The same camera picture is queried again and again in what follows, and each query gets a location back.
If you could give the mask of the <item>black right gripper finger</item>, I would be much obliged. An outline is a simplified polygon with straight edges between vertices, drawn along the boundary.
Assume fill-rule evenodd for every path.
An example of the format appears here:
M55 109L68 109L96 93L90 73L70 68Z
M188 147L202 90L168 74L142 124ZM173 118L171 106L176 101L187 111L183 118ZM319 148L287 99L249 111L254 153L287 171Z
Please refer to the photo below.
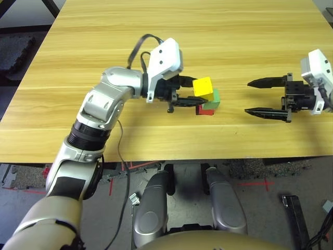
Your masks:
M245 112L263 119L281 120L290 122L290 112L281 109L272 109L264 107L248 108Z
M277 87L284 87L287 81L287 76L282 77L267 77L253 80L247 84L247 86L258 89L270 89Z

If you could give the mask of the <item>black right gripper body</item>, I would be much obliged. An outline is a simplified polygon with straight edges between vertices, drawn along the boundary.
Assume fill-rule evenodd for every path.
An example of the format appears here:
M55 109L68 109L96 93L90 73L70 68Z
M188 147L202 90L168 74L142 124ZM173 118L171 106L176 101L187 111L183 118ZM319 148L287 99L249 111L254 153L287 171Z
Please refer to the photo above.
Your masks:
M316 96L308 84L304 84L303 81L293 81L292 73L283 76L282 83L285 96L281 98L281 108L287 113L283 117L283 121L290 123L292 113L314 108Z

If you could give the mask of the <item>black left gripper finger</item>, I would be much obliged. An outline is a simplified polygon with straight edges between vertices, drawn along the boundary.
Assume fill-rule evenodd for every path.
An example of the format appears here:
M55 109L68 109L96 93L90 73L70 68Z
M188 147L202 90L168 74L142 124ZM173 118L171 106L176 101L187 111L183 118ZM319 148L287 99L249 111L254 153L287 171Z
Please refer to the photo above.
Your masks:
M176 107L195 107L208 102L207 99L198 96L177 97L171 101L171 104Z
M193 82L196 79L197 78L193 78L193 77L189 77L189 76L178 76L178 83L181 87L191 88L191 87L193 87Z

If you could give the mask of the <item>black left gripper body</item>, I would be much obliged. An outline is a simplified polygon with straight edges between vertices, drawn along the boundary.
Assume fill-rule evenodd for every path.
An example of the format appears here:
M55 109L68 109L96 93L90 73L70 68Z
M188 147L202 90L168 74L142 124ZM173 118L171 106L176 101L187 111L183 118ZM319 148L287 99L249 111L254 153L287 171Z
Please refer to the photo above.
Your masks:
M175 102L178 100L177 90L180 89L179 75L168 80L160 79L155 89L155 98L161 102L168 103L168 113L174 112Z

